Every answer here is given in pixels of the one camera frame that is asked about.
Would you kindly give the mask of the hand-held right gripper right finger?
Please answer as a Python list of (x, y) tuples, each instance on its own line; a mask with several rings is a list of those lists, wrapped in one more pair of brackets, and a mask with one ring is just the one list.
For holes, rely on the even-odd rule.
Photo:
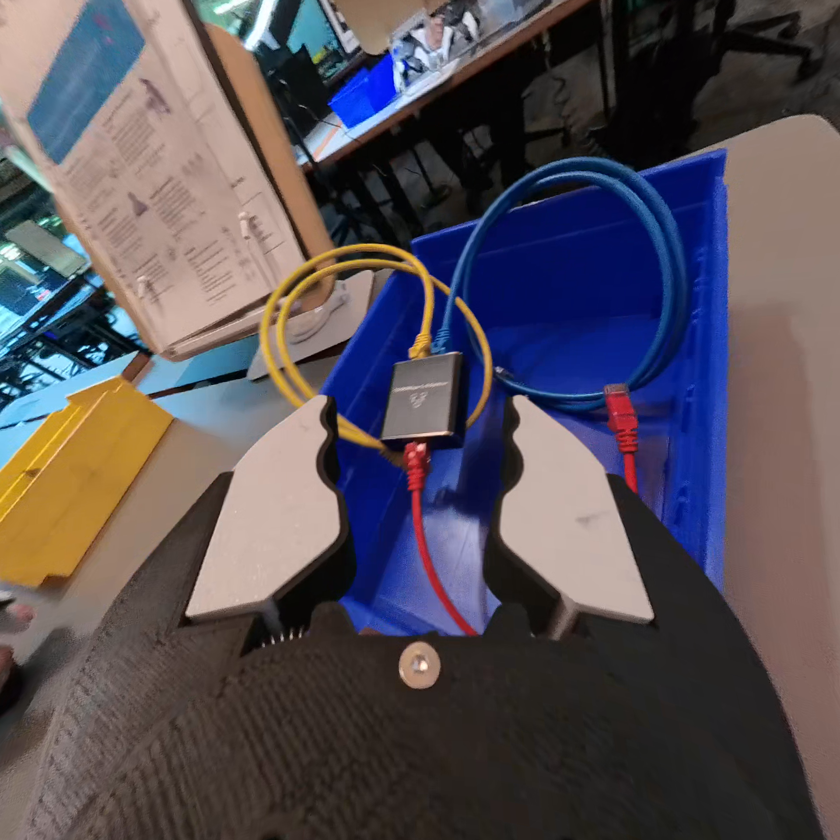
[(487, 535), (487, 585), (531, 632), (581, 615), (638, 625), (655, 612), (602, 464), (527, 397), (507, 399), (501, 490)]

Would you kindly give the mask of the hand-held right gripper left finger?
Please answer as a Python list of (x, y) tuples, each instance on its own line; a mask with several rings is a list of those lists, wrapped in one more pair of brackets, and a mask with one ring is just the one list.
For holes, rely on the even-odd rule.
[(316, 395), (239, 460), (185, 617), (194, 623), (261, 614), (310, 623), (345, 596), (357, 571), (338, 484), (338, 412)]

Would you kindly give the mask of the grey ethernet splitter box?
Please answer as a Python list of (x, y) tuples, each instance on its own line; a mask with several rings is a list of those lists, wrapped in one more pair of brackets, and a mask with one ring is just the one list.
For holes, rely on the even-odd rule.
[(468, 416), (469, 366), (461, 352), (394, 364), (381, 441), (402, 452), (408, 444), (462, 448)]

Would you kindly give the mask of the blue storage bin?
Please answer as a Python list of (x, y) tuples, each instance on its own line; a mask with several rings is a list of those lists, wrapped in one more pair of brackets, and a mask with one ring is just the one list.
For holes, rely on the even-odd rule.
[[(639, 415), (641, 497), (723, 588), (728, 418), (726, 152), (643, 173), (664, 198), (686, 252), (687, 330), (668, 369), (632, 395)], [(551, 393), (599, 392), (625, 381), (658, 326), (662, 283), (650, 237), (617, 196), (592, 187), (512, 211), (493, 227), (471, 276), (468, 305), (492, 360)], [(394, 274), (321, 392), (379, 436), (392, 367), (406, 360), (423, 308), (418, 279)], [(465, 448), (434, 456), (424, 516), (435, 569), (465, 619), (482, 629), (498, 600), (482, 579), (501, 483), (508, 393), (496, 382)], [(418, 556), (411, 502), (398, 468), (337, 443), (357, 572), (342, 604), (353, 624), (389, 635), (460, 634)]]

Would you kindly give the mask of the grey desk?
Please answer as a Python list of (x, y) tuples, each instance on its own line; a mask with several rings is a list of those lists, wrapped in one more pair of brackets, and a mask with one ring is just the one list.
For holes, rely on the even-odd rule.
[[(838, 132), (796, 115), (722, 141), (729, 215), (725, 596), (773, 678), (838, 838)], [(168, 395), (176, 421), (64, 591), (11, 644), (2, 838), (20, 838), (62, 683), (114, 597), (222, 471), (287, 413), (246, 379)]]

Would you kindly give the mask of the white board stand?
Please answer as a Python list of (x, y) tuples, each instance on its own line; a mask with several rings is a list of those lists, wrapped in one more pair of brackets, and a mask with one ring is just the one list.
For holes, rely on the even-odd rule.
[(289, 355), (301, 362), (350, 340), (371, 305), (375, 273), (365, 269), (336, 280), (332, 295), (311, 311), (291, 315), (286, 325)]

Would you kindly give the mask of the yellow bin with black divider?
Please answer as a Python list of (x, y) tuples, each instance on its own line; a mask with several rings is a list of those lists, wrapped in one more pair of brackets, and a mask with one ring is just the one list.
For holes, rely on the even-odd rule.
[(118, 377), (67, 402), (2, 468), (3, 583), (72, 576), (174, 421)]

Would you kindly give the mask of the cardboard-backed instruction sheet board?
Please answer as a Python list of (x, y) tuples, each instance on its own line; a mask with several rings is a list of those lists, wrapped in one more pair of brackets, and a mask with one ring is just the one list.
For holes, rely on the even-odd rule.
[(153, 353), (257, 331), (333, 247), (256, 60), (192, 2), (2, 2), (3, 115)]

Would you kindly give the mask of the small blue bin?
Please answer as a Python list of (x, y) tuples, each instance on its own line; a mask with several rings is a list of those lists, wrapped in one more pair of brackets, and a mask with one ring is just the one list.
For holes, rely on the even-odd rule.
[(347, 129), (354, 129), (396, 97), (394, 60), (388, 52), (371, 69), (359, 70), (329, 100), (329, 106)]

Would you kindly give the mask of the computer monitor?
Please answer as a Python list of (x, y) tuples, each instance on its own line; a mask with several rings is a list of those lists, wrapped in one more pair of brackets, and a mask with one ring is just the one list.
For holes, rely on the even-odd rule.
[(304, 48), (321, 79), (329, 81), (349, 65), (350, 54), (320, 1), (302, 1), (293, 18), (287, 47)]

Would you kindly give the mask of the white robot toy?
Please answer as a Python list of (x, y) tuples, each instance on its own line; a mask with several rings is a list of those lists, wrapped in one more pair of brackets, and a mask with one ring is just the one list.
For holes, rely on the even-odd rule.
[(403, 24), (392, 37), (390, 55), (395, 90), (404, 94), (428, 74), (478, 43), (481, 16), (477, 3), (449, 2)]

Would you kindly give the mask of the wooden table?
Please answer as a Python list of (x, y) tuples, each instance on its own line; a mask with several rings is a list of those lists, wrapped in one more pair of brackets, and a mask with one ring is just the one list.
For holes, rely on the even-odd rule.
[(315, 164), (339, 162), (374, 139), (389, 133), (395, 126), (418, 117), (436, 100), (591, 5), (593, 2), (585, 1), (532, 4), (521, 19), (508, 20), (478, 44), (451, 59), (441, 70), (427, 74), (424, 79), (412, 84), (383, 110), (359, 125), (349, 128), (337, 117), (322, 120), (305, 140), (293, 147), (298, 166), (304, 172), (309, 172)]

